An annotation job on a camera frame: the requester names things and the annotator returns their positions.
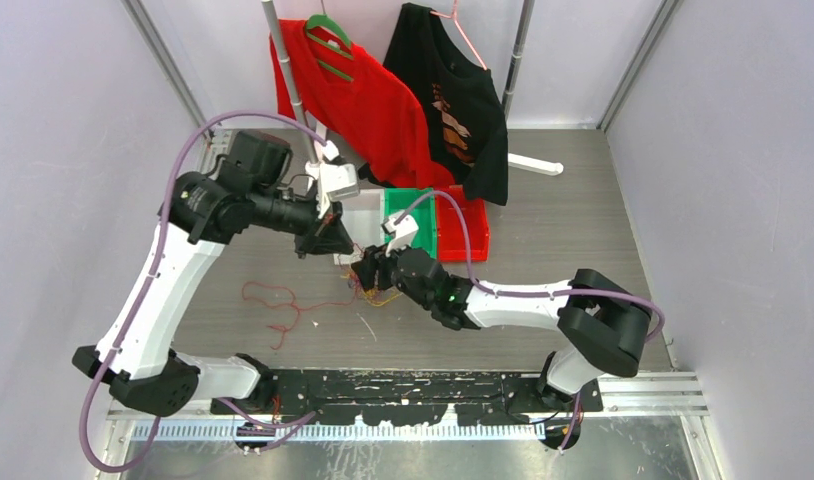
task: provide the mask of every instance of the table surface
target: table surface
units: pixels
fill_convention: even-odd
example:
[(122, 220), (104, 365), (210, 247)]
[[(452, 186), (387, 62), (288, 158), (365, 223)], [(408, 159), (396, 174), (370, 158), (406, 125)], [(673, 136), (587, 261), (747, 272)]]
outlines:
[[(294, 132), (278, 131), (303, 152)], [(487, 204), (489, 259), (475, 273), (496, 283), (553, 283), (594, 268), (626, 290), (649, 291), (602, 132), (511, 131), (510, 151), (561, 162), (556, 177), (510, 169), (506, 207)], [(344, 144), (340, 150), (356, 159)], [(290, 173), (300, 171), (297, 155)], [(463, 264), (446, 268), (465, 274)], [(297, 304), (349, 302), (353, 291), (330, 255), (299, 260), (292, 237), (251, 227), (233, 239), (201, 282), (175, 336), (174, 348), (191, 355), (226, 357), (247, 353), (271, 367), (539, 370), (546, 355), (562, 348), (559, 332), (530, 328), (452, 331), (405, 297), (382, 307), (363, 300), (322, 306), (301, 314), (281, 340), (271, 325), (292, 325), (292, 308), (270, 309), (241, 292), (248, 281), (286, 287)], [(289, 293), (249, 287), (273, 304)], [(644, 370), (667, 370), (662, 337), (645, 349)]]

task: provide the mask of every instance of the metal sheet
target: metal sheet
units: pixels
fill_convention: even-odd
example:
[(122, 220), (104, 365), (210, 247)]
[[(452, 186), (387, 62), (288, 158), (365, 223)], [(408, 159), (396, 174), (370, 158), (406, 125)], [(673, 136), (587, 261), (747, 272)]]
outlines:
[[(142, 447), (134, 443), (131, 455)], [(123, 479), (696, 479), (674, 417), (586, 419), (562, 457), (536, 441), (290, 442), (243, 456), (231, 442), (161, 442)]]

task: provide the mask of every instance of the white wall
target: white wall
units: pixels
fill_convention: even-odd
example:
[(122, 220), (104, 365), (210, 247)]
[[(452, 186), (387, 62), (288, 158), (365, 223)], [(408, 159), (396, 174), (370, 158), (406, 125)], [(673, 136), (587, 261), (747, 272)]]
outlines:
[(192, 125), (120, 2), (32, 3), (0, 2), (0, 479), (91, 478), (71, 355), (121, 309)]
[(735, 479), (814, 479), (814, 0), (683, 2), (609, 132)]
[[(157, 0), (146, 8), (206, 115), (275, 108), (268, 25), (259, 0)], [(401, 0), (324, 0), (327, 14), (382, 60)], [(419, 2), (439, 11), (451, 0)], [(282, 18), (321, 13), (320, 0), (277, 0)], [(513, 127), (597, 124), (660, 0), (538, 0), (515, 99)], [(519, 22), (520, 0), (460, 2), (461, 25), (493, 72), (501, 95)], [(452, 39), (468, 52), (453, 23)], [(241, 120), (234, 125), (259, 124)]]

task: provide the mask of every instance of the t-shirt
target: t-shirt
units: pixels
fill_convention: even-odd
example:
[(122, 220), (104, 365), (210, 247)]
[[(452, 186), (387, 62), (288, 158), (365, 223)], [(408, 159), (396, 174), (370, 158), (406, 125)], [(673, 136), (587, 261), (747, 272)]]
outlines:
[(492, 76), (457, 49), (430, 12), (402, 5), (383, 66), (419, 100), (431, 158), (463, 185), (466, 198), (505, 205), (507, 122)]
[[(451, 173), (431, 161), (422, 107), (398, 78), (362, 47), (353, 44), (349, 59), (307, 37), (304, 20), (280, 20), (292, 75), (304, 109), (343, 138), (369, 163), (372, 173), (397, 187), (444, 187)], [(337, 42), (325, 29), (311, 31), (324, 42)], [(278, 112), (295, 118), (280, 64), (271, 43)], [(352, 78), (347, 81), (319, 60)]]

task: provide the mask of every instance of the red shirt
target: red shirt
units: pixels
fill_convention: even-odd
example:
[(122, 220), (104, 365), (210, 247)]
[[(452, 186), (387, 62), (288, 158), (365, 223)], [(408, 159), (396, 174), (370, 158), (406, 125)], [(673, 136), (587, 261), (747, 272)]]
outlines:
[[(431, 160), (425, 114), (410, 89), (356, 44), (350, 48), (352, 60), (309, 39), (305, 23), (280, 21), (304, 109), (342, 135), (369, 163), (378, 180), (402, 188), (452, 185), (451, 173)], [(338, 42), (327, 30), (317, 28), (312, 32), (325, 42)], [(271, 53), (278, 112), (295, 118), (274, 43)], [(318, 60), (353, 80), (324, 69)]]

